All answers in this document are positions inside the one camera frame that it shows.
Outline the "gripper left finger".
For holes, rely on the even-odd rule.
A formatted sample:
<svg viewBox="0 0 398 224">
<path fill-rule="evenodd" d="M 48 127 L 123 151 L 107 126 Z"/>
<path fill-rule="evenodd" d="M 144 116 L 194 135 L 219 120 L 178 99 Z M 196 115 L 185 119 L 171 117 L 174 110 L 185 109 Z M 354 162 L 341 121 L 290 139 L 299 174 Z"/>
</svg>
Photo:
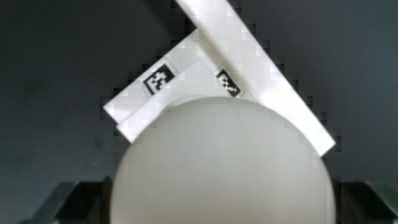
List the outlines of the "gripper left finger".
<svg viewBox="0 0 398 224">
<path fill-rule="evenodd" d="M 110 224 L 112 180 L 62 182 L 20 224 Z"/>
</svg>

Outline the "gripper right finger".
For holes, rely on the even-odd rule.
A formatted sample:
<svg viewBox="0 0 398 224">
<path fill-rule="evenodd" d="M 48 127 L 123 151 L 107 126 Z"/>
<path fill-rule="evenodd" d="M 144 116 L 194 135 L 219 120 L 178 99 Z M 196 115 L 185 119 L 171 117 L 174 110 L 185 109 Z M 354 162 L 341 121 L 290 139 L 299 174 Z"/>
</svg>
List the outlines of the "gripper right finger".
<svg viewBox="0 0 398 224">
<path fill-rule="evenodd" d="M 336 224 L 398 224 L 398 190 L 380 182 L 332 181 Z"/>
</svg>

